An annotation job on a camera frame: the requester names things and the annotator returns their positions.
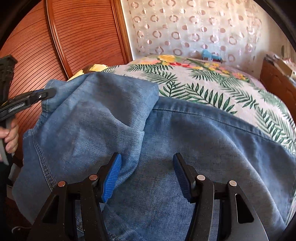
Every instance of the finger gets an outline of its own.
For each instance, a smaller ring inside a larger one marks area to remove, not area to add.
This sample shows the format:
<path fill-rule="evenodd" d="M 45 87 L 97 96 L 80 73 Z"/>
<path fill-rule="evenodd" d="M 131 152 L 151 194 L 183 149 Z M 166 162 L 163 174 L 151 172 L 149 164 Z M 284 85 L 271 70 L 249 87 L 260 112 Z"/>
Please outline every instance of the finger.
<path fill-rule="evenodd" d="M 16 144 L 16 146 L 11 150 L 11 153 L 14 153 L 17 150 L 18 147 L 18 143 Z"/>
<path fill-rule="evenodd" d="M 0 127 L 0 138 L 1 139 L 7 137 L 8 134 L 9 134 L 9 130 L 4 129 L 3 127 Z"/>
<path fill-rule="evenodd" d="M 8 136 L 4 139 L 5 143 L 12 141 L 16 137 L 18 133 L 18 128 L 18 125 L 16 125 L 13 129 L 10 130 Z"/>
<path fill-rule="evenodd" d="M 14 127 L 17 126 L 17 120 L 14 118 L 12 121 L 11 121 L 11 126 L 10 126 L 10 129 L 13 129 Z"/>
<path fill-rule="evenodd" d="M 5 150 L 8 153 L 11 153 L 11 150 L 17 145 L 17 141 L 18 141 L 18 134 L 17 134 L 16 138 L 14 138 L 12 141 L 7 143 Z"/>

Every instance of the handheld tool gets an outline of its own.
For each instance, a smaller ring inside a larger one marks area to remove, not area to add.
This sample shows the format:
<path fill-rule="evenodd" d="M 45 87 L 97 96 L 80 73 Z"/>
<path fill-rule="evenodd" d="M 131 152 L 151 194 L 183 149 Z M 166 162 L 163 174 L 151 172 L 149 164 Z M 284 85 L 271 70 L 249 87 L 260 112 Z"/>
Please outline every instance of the handheld tool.
<path fill-rule="evenodd" d="M 11 55 L 0 58 L 0 106 L 8 100 L 9 88 L 13 80 L 14 70 L 17 60 Z M 5 164 L 8 165 L 7 157 L 2 157 L 5 160 Z M 9 162 L 12 160 L 12 156 L 8 155 Z"/>
<path fill-rule="evenodd" d="M 31 107 L 38 101 L 54 97 L 55 94 L 56 90 L 54 88 L 50 88 L 30 91 L 9 99 L 0 106 L 0 125 L 4 128 L 10 129 L 11 121 L 16 113 Z M 7 159 L 9 158 L 9 154 L 5 150 L 5 143 L 3 139 L 0 140 L 0 154 L 3 162 L 6 165 L 9 165 L 9 160 Z"/>

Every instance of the black grip tool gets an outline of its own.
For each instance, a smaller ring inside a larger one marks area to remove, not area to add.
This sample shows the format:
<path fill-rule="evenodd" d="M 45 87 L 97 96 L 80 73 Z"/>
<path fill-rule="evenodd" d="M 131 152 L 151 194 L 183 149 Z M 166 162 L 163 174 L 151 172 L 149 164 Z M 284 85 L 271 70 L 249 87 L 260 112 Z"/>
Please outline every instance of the black grip tool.
<path fill-rule="evenodd" d="M 10 129 L 11 121 L 16 113 L 29 108 L 38 101 L 54 97 L 55 94 L 56 90 L 54 88 L 50 88 L 26 92 L 9 99 L 0 106 L 0 125 L 4 128 Z M 8 154 L 5 150 L 4 140 L 0 140 L 0 154 L 3 162 L 6 165 L 9 165 L 10 154 Z"/>
<path fill-rule="evenodd" d="M 185 241 L 209 241 L 214 199 L 220 200 L 217 241 L 268 241 L 264 227 L 239 185 L 212 182 L 187 165 L 180 153 L 173 156 L 183 196 L 195 208 Z"/>
<path fill-rule="evenodd" d="M 0 106 L 8 100 L 9 88 L 13 80 L 16 64 L 17 60 L 11 55 L 0 58 Z M 10 129 L 10 123 L 11 119 L 8 119 L 5 122 L 0 122 L 0 126 Z M 0 145 L 0 149 L 0 153 L 3 154 L 4 152 L 2 149 L 4 149 L 4 147 L 2 145 Z M 7 155 L 7 157 L 2 156 L 2 158 L 4 159 L 4 163 L 6 165 L 8 165 L 8 162 L 12 162 L 12 156 L 10 154 Z"/>

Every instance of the clamp handle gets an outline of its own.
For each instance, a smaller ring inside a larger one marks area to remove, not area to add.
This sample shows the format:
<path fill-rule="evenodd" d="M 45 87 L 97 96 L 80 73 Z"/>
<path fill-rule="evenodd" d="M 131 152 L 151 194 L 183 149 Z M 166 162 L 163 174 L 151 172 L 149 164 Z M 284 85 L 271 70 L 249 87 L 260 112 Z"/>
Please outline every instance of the clamp handle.
<path fill-rule="evenodd" d="M 120 169 L 121 155 L 114 153 L 97 174 L 82 182 L 60 181 L 39 212 L 27 240 L 77 241 L 75 200 L 80 200 L 85 240 L 109 241 L 97 200 L 106 202 L 112 196 Z"/>
<path fill-rule="evenodd" d="M 56 95 L 54 88 L 41 89 L 36 91 L 26 92 L 7 100 L 0 106 L 0 125 L 3 128 L 11 129 L 11 122 L 18 112 L 29 108 L 38 101 L 46 100 Z M 5 151 L 6 144 L 3 139 L 0 139 L 0 154 L 4 164 L 10 165 L 12 155 Z"/>
<path fill-rule="evenodd" d="M 183 196 L 195 202 L 185 241 L 209 241 L 214 199 L 220 200 L 217 241 L 268 241 L 256 211 L 235 181 L 223 184 L 198 175 L 180 153 L 173 156 L 173 165 Z"/>

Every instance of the denim jacket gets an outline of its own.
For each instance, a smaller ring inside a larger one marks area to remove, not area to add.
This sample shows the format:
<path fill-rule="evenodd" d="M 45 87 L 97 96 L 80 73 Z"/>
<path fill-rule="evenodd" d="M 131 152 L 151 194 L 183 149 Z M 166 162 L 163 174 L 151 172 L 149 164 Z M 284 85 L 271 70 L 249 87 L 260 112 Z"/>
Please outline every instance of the denim jacket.
<path fill-rule="evenodd" d="M 24 134 L 24 166 L 13 196 L 33 222 L 60 181 L 82 181 L 114 152 L 122 168 L 103 208 L 111 240 L 184 240 L 194 205 L 183 197 L 172 157 L 212 181 L 235 180 L 270 240 L 285 229 L 295 193 L 295 157 L 252 125 L 210 106 L 158 96 L 144 80 L 96 72 L 51 80 L 54 98 Z M 218 228 L 215 205 L 213 232 Z M 81 231 L 81 217 L 77 215 Z"/>

